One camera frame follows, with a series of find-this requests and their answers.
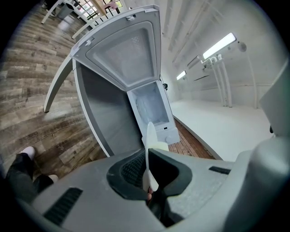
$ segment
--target white pipe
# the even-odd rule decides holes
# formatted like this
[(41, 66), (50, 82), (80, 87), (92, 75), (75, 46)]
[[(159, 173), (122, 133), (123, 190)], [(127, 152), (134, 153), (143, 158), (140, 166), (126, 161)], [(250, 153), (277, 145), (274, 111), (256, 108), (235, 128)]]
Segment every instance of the white pipe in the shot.
[(254, 87), (254, 108), (257, 108), (257, 86), (256, 86), (256, 79), (255, 79), (255, 74), (254, 74), (254, 70), (253, 70), (253, 66), (250, 60), (250, 57), (248, 55), (248, 53), (246, 52), (246, 58), (249, 62), (249, 66), (250, 66), (250, 71), (251, 71), (251, 75), (253, 78), (253, 87)]
[(231, 86), (230, 86), (230, 82), (228, 79), (228, 75), (227, 75), (227, 70), (226, 70), (226, 66), (224, 61), (222, 60), (222, 69), (223, 72), (225, 74), (225, 79), (226, 79), (226, 85), (227, 85), (227, 97), (228, 97), (228, 107), (232, 107), (232, 91), (231, 91)]
[[(213, 60), (214, 62), (218, 61), (216, 57), (211, 57), (210, 59), (211, 59), (211, 61)], [(221, 73), (221, 69), (220, 69), (219, 65), (217, 65), (217, 72), (218, 72), (218, 75), (220, 77), (220, 82), (222, 85), (222, 104), (223, 104), (223, 106), (227, 106), (227, 96), (226, 96), (225, 84), (224, 84), (223, 79), (222, 79), (222, 73)]]
[(221, 90), (221, 87), (220, 87), (219, 82), (218, 82), (217, 73), (216, 73), (216, 70), (214, 69), (214, 66), (213, 66), (213, 62), (212, 62), (212, 60), (211, 60), (210, 58), (209, 58), (208, 60), (210, 61), (211, 66), (212, 66), (212, 68), (213, 68), (213, 73), (214, 73), (214, 76), (215, 76), (215, 78), (216, 78), (216, 81), (217, 81), (217, 87), (218, 87), (218, 90), (219, 90), (219, 96), (220, 96), (220, 98), (221, 98), (221, 103), (222, 103), (222, 105), (223, 105), (222, 90)]
[(224, 99), (223, 106), (227, 106), (227, 95), (226, 95), (225, 83), (223, 82), (222, 72), (221, 72), (221, 68), (219, 67), (219, 64), (217, 65), (217, 72), (220, 77), (221, 85), (222, 85), (222, 93), (223, 93), (223, 99)]

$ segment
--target wooden floor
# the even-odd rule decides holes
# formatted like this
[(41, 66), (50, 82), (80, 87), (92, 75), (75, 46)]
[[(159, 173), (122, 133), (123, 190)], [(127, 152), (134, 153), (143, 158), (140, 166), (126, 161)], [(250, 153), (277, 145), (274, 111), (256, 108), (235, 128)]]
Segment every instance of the wooden floor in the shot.
[[(45, 96), (58, 67), (76, 41), (71, 36), (83, 26), (69, 16), (64, 21), (41, 20), (36, 7), (15, 31), (0, 71), (0, 154), (7, 171), (17, 153), (34, 146), (35, 176), (63, 177), (78, 166), (105, 158), (82, 112), (73, 73), (61, 86), (49, 113)], [(181, 141), (170, 150), (211, 158), (202, 145), (178, 122)]]

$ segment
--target fluorescent light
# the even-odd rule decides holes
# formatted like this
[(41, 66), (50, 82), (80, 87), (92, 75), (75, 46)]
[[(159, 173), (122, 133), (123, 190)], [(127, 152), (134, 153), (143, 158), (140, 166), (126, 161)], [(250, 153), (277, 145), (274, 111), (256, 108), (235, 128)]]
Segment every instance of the fluorescent light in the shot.
[(192, 61), (190, 61), (187, 65), (188, 69), (191, 69), (194, 65), (196, 65), (198, 62), (202, 61), (201, 55), (197, 55), (195, 58), (193, 58)]
[(220, 41), (218, 41), (215, 45), (213, 45), (209, 50), (207, 50), (203, 54), (203, 58), (204, 59), (209, 58), (212, 54), (216, 53), (217, 51), (221, 50), (222, 48), (226, 47), (227, 45), (235, 41), (236, 37), (231, 32), (230, 34), (223, 37)]
[(183, 76), (185, 76), (185, 75), (186, 75), (186, 72), (183, 71), (182, 73), (180, 73), (180, 74), (176, 77), (176, 79), (179, 80), (181, 77), (183, 77)]

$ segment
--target freezer lid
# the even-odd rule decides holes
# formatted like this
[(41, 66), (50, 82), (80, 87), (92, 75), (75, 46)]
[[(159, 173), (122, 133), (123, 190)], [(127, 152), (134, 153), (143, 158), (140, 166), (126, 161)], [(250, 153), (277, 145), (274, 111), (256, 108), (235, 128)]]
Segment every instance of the freezer lid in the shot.
[(108, 19), (76, 43), (70, 56), (124, 91), (158, 80), (158, 6), (139, 7)]

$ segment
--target black pants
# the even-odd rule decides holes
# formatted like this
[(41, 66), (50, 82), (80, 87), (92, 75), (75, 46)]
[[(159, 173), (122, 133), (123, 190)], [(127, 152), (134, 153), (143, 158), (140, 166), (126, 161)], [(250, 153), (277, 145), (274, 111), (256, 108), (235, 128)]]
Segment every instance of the black pants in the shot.
[(53, 184), (46, 175), (40, 175), (34, 182), (33, 161), (26, 153), (16, 155), (10, 166), (6, 180), (8, 180), (15, 196), (30, 203), (45, 188)]
[(45, 3), (47, 5), (47, 9), (50, 10), (52, 6), (57, 2), (58, 0), (45, 0)]

